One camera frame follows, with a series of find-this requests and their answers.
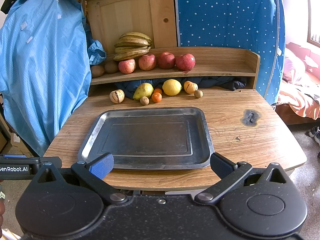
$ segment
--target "screw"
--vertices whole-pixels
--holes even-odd
[[[213,200],[213,196],[212,196],[210,193],[207,193],[207,192],[205,192],[205,193],[199,193],[199,194],[197,195],[197,197],[198,197],[198,200],[200,200],[201,202],[202,202],[202,201],[210,201],[210,200]]]
[[[167,202],[165,201],[165,199],[158,199],[158,203],[159,204],[166,204]]]
[[[122,194],[122,193],[113,193],[110,195],[110,199],[116,202],[123,201],[125,200],[125,198],[126,198],[125,194]]]

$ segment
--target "red apple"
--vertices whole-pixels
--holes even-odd
[[[139,68],[142,70],[151,70],[156,66],[156,56],[153,54],[143,55],[139,58]]]
[[[158,57],[159,68],[170,69],[170,68],[173,68],[175,64],[176,64],[176,58],[170,52],[163,52]]]
[[[120,61],[118,68],[123,74],[130,74],[136,69],[136,62],[133,58]]]
[[[181,70],[191,70],[195,64],[195,57],[189,53],[176,58],[176,66]]]

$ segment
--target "orange blanket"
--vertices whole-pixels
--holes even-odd
[[[306,72],[302,84],[307,89],[314,90],[315,94],[320,95],[320,86],[318,86],[320,85],[320,80],[314,75]],[[313,100],[311,96],[304,94],[299,89],[302,89],[302,87],[282,80],[277,105],[289,104],[297,115],[316,120],[320,116],[319,101]]]

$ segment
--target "wooden table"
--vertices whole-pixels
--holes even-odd
[[[175,97],[164,95],[160,103],[142,106],[128,98],[116,105],[109,99],[110,86],[97,85],[87,100],[69,117],[44,156],[58,156],[63,167],[77,162],[77,154],[94,120],[104,111],[124,108],[200,108],[206,117],[216,152],[233,162],[246,161],[263,168],[278,162],[286,170],[303,165],[307,158],[300,145],[272,107],[255,90],[203,89],[196,99],[182,91]],[[246,126],[246,110],[259,113],[256,126]],[[182,171],[113,170],[104,181],[116,188],[140,190],[188,190],[206,188],[219,177],[210,167]]]

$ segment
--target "bunch of bananas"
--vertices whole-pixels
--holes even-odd
[[[115,44],[113,60],[121,61],[139,57],[149,52],[152,39],[143,33],[130,32],[123,34]]]

